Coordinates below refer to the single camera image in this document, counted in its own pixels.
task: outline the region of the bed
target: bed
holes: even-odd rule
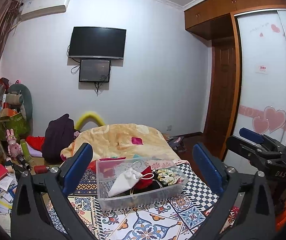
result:
[[[151,163],[152,169],[171,159],[188,177],[181,195],[164,201],[102,212],[97,200],[96,174],[88,169],[68,200],[83,223],[99,240],[186,240],[195,233],[210,214],[218,196],[192,171],[188,161],[181,160],[169,147],[162,134],[152,127],[136,124],[113,124],[82,132],[61,157],[75,154],[83,142],[93,147],[93,160],[99,158],[163,156]],[[49,215],[54,227],[65,233],[51,204]],[[231,210],[223,230],[234,220],[238,208]]]

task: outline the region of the clear plastic box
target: clear plastic box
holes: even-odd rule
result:
[[[108,197],[107,193],[119,174],[129,169],[134,162],[138,161],[141,163],[139,168],[139,163],[135,164],[135,168],[138,172],[145,170],[149,165],[151,165],[151,163],[163,162],[163,166],[160,165],[158,169],[169,169],[177,172],[179,176],[184,178],[184,181],[178,184],[139,194]],[[96,161],[96,181],[99,204],[102,211],[106,212],[111,210],[138,207],[180,195],[185,187],[185,184],[188,182],[188,178],[174,164],[173,161],[163,161],[159,159],[153,160],[152,158],[148,157],[112,161]]]

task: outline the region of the yellow pool noodle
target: yellow pool noodle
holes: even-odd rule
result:
[[[87,119],[94,119],[95,123],[98,125],[98,126],[104,126],[105,123],[104,121],[102,120],[102,118],[95,112],[87,112],[85,114],[83,114],[79,120],[77,120],[74,128],[76,130],[80,130],[82,127],[83,127],[83,124],[85,123],[85,121]]]

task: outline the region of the cardboard box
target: cardboard box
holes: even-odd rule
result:
[[[12,110],[10,108],[3,108],[0,112],[0,117],[4,117],[4,116],[13,116],[16,115],[18,112],[15,110]]]

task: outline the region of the lavender cloth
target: lavender cloth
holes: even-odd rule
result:
[[[38,150],[33,149],[30,145],[27,144],[28,151],[32,157],[42,157],[42,153]]]

